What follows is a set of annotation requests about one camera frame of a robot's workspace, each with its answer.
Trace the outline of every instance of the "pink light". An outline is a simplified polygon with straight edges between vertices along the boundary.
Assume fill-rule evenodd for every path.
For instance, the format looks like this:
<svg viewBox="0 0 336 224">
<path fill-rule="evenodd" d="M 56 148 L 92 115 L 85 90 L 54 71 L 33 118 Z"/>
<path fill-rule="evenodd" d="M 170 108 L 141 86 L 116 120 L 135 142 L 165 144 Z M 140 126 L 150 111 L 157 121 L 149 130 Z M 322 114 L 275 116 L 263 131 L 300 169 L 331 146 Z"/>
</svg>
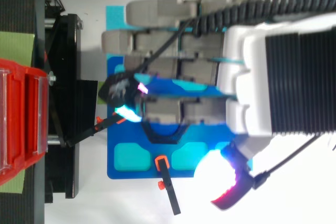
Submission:
<svg viewBox="0 0 336 224">
<path fill-rule="evenodd" d="M 145 85 L 143 83 L 139 83 L 138 85 L 138 89 L 142 92 L 142 93 L 145 93 L 145 94 L 148 94 L 148 88 L 145 87 Z"/>
</svg>

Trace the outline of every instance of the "green mat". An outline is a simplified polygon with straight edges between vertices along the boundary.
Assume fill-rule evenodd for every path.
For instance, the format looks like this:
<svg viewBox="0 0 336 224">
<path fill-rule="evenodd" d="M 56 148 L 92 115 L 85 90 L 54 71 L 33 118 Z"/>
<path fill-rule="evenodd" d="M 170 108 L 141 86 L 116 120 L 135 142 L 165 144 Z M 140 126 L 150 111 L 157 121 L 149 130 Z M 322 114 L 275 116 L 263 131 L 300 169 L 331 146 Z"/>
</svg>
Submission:
<svg viewBox="0 0 336 224">
<path fill-rule="evenodd" d="M 13 60 L 21 65 L 30 66 L 33 53 L 34 34 L 19 34 L 0 31 L 0 58 Z M 25 171 L 0 186 L 0 193 L 22 194 Z"/>
<path fill-rule="evenodd" d="M 101 86 L 103 86 L 103 81 L 98 81 L 98 91 L 101 89 Z M 97 104 L 106 104 L 103 100 L 100 99 L 100 97 L 97 98 Z"/>
</svg>

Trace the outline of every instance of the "robotic arm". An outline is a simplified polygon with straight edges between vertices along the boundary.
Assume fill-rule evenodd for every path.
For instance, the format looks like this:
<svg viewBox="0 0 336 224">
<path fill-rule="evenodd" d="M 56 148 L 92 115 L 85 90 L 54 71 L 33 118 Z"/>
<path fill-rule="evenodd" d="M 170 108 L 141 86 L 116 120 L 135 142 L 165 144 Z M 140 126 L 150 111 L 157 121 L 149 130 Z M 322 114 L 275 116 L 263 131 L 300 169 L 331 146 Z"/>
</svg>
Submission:
<svg viewBox="0 0 336 224">
<path fill-rule="evenodd" d="M 335 10 L 336 0 L 131 2 L 127 23 L 144 29 L 103 33 L 103 51 L 123 55 L 125 72 L 109 76 L 99 96 L 113 108 L 126 105 L 143 122 L 226 123 L 237 137 L 221 154 L 236 185 L 213 202 L 227 209 L 335 131 Z M 221 95 L 153 96 L 141 92 L 136 73 L 215 86 Z M 313 138 L 273 169 L 249 175 L 247 161 L 275 135 L 296 133 Z"/>
</svg>

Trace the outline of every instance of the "white background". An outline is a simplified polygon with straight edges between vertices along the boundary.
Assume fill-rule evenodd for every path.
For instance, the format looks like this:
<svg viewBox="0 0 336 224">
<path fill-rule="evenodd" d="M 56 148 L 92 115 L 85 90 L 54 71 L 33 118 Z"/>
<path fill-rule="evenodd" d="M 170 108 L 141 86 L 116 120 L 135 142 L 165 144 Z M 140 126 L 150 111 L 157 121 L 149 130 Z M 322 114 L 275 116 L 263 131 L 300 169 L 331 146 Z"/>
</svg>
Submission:
<svg viewBox="0 0 336 224">
<path fill-rule="evenodd" d="M 101 33 L 106 28 L 106 6 L 130 0 L 62 0 L 68 13 L 84 22 L 81 37 L 81 78 L 103 81 L 106 58 Z M 106 116 L 106 107 L 98 106 Z M 174 179 L 182 213 L 173 216 L 158 179 L 111 180 L 107 177 L 107 136 L 100 133 L 80 147 L 80 190 L 75 199 L 54 194 L 46 205 L 46 224 L 54 223 L 336 223 L 336 152 L 330 137 L 312 144 L 288 165 L 274 173 L 257 191 L 250 191 L 228 211 L 219 211 L 198 198 L 193 179 Z M 278 137 L 254 160 L 254 173 L 276 164 L 305 137 Z"/>
</svg>

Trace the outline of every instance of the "black cable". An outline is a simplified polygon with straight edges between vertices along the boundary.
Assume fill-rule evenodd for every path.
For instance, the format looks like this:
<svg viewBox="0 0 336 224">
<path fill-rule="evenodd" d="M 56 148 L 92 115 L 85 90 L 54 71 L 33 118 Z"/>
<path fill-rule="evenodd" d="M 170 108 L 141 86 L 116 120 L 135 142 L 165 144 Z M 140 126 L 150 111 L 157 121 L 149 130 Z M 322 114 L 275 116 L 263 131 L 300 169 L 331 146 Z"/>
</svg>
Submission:
<svg viewBox="0 0 336 224">
<path fill-rule="evenodd" d="M 166 41 L 165 44 L 162 45 L 147 61 L 140 64 L 137 68 L 135 68 L 133 71 L 135 73 L 143 72 L 147 66 L 149 66 L 154 60 L 156 60 L 160 54 L 162 54 L 179 36 L 182 35 L 184 30 L 190 26 L 191 20 L 187 20 L 186 22 L 183 22 L 181 26 L 179 27 L 178 31 L 176 31 L 169 40 Z"/>
<path fill-rule="evenodd" d="M 336 10 L 336 0 L 243 0 L 214 13 L 192 19 L 196 37 L 222 32 L 232 25 L 257 25 L 277 15 L 320 14 Z"/>
<path fill-rule="evenodd" d="M 276 166 L 274 166 L 273 168 L 271 168 L 270 170 L 268 170 L 267 172 L 269 174 L 275 172 L 277 169 L 279 169 L 280 167 L 282 167 L 284 164 L 286 164 L 287 162 L 289 162 L 290 160 L 292 160 L 294 157 L 296 157 L 300 152 L 302 152 L 304 149 L 306 149 L 309 145 L 311 145 L 313 142 L 315 142 L 318 138 L 320 137 L 320 135 L 315 135 L 313 136 L 310 140 L 308 140 L 307 142 L 305 142 L 300 148 L 298 148 L 296 151 L 294 151 L 292 154 L 290 154 L 288 157 L 286 157 L 283 161 L 281 161 L 279 164 L 277 164 Z"/>
<path fill-rule="evenodd" d="M 113 124 L 117 123 L 118 121 L 120 121 L 122 119 L 123 119 L 122 116 L 120 116 L 118 114 L 114 114 L 114 115 L 104 119 L 100 123 L 97 123 L 96 125 L 88 128 L 87 130 L 77 134 L 76 136 L 74 136 L 70 139 L 67 139 L 66 143 L 69 147 L 75 146 L 79 142 L 87 139 L 90 136 L 93 136 L 97 132 L 100 132 L 104 129 L 107 129 L 108 127 L 112 126 Z"/>
<path fill-rule="evenodd" d="M 315 135 L 310 140 L 305 142 L 301 147 L 299 147 L 296 151 L 294 151 L 292 154 L 290 154 L 288 157 L 286 157 L 283 161 L 281 161 L 276 166 L 272 167 L 270 170 L 267 170 L 263 173 L 258 174 L 255 177 L 255 184 L 253 186 L 254 189 L 257 189 L 259 186 L 261 186 L 268 177 L 275 172 L 280 167 L 284 166 L 286 163 L 291 161 L 294 157 L 296 157 L 299 153 L 301 153 L 304 149 L 306 149 L 309 145 L 311 145 L 313 142 L 315 142 L 321 135 Z"/>
</svg>

